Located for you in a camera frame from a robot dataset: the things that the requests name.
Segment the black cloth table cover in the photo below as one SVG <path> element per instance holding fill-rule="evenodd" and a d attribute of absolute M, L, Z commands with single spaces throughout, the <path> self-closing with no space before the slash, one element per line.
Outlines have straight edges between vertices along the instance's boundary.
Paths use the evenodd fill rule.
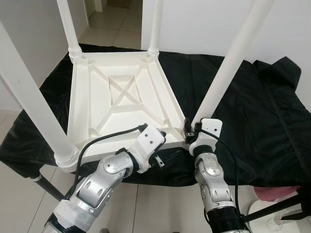
<path fill-rule="evenodd" d="M 158 59 L 187 117 L 194 117 L 223 56 L 161 51 Z M 72 62 L 68 53 L 53 60 L 56 67 L 40 87 L 60 126 L 67 131 Z M 237 158 L 238 184 L 258 187 L 302 185 L 311 158 L 311 113 L 295 89 L 300 68 L 286 56 L 273 64 L 244 61 L 213 117 L 223 123 L 220 138 Z M 163 169 L 149 169 L 124 183 L 182 187 L 196 184 L 187 150 L 160 150 Z M 25 111 L 21 111 L 0 143 L 0 164 L 23 178 L 38 175 L 44 165 L 56 166 L 53 151 Z"/>

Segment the pink cloth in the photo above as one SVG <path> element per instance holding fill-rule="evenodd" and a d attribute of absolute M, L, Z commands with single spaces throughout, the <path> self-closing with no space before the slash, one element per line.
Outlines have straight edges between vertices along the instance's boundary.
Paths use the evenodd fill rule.
<path fill-rule="evenodd" d="M 253 187 L 259 200 L 275 201 L 291 193 L 296 192 L 300 186 L 282 186 L 282 187 Z"/>

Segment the white round stand base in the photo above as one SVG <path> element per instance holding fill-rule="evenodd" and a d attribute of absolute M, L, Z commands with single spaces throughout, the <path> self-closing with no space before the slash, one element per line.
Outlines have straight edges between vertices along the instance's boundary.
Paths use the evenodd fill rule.
<path fill-rule="evenodd" d="M 296 193 L 291 193 L 275 201 L 285 200 Z M 284 224 L 276 224 L 275 220 L 260 219 L 253 223 L 248 223 L 251 233 L 311 233 L 310 218 L 303 220 L 294 220 Z"/>

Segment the white plastic children table top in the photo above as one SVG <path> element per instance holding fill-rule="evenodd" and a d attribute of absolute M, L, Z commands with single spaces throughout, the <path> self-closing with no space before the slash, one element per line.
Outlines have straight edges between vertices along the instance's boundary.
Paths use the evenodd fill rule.
<path fill-rule="evenodd" d="M 91 144 L 83 164 L 131 147 L 138 136 L 134 128 L 142 124 L 166 133 L 163 149 L 185 147 L 185 116 L 156 54 L 85 52 L 70 60 L 67 135 L 76 151 L 66 157 L 54 155 L 62 170 L 75 171 L 80 151 L 95 138 L 109 136 Z"/>

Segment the white tapered plastic table leg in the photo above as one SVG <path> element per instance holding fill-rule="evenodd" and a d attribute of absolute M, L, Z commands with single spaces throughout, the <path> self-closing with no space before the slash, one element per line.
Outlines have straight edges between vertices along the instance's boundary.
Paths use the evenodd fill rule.
<path fill-rule="evenodd" d="M 58 6 L 62 24 L 64 27 L 64 33 L 68 44 L 68 53 L 71 59 L 84 58 L 84 53 L 78 43 L 76 36 L 75 25 L 70 13 L 68 0 L 56 0 Z"/>
<path fill-rule="evenodd" d="M 246 57 L 260 27 L 265 22 L 276 0 L 253 0 L 231 47 L 216 72 L 213 82 L 204 96 L 191 123 L 200 123 L 203 118 L 212 118 L 226 90 L 231 84 L 242 61 Z"/>
<path fill-rule="evenodd" d="M 161 23 L 163 2 L 164 0 L 154 0 L 151 37 L 150 37 L 149 48 L 147 49 L 147 54 L 149 56 L 158 56 L 159 54 L 158 40 L 160 36 L 160 23 Z"/>
<path fill-rule="evenodd" d="M 66 172 L 76 171 L 78 149 L 60 126 L 2 22 L 0 22 L 0 78 L 45 138 L 54 153 L 56 164 Z"/>

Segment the white door frame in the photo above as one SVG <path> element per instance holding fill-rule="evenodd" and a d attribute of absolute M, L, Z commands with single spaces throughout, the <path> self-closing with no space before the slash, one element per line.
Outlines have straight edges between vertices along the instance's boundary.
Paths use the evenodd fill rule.
<path fill-rule="evenodd" d="M 106 1 L 107 0 L 84 0 L 87 14 L 91 15 L 95 12 L 102 13 L 106 6 Z"/>

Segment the black metal rod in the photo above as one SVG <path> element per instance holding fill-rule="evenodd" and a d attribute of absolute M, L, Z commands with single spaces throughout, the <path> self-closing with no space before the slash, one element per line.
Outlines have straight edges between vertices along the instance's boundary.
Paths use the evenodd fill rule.
<path fill-rule="evenodd" d="M 282 204 L 277 201 L 256 200 L 250 205 L 248 213 L 243 218 L 247 223 L 264 219 L 275 220 L 276 224 L 284 224 L 294 220 L 303 220 L 309 216 L 304 213 L 302 204 L 298 202 Z"/>
<path fill-rule="evenodd" d="M 39 173 L 36 177 L 31 177 L 31 180 L 35 182 L 40 188 L 44 189 L 51 197 L 54 199 L 61 201 L 65 198 L 65 195 L 61 193 L 47 178 L 44 177 L 41 173 Z"/>

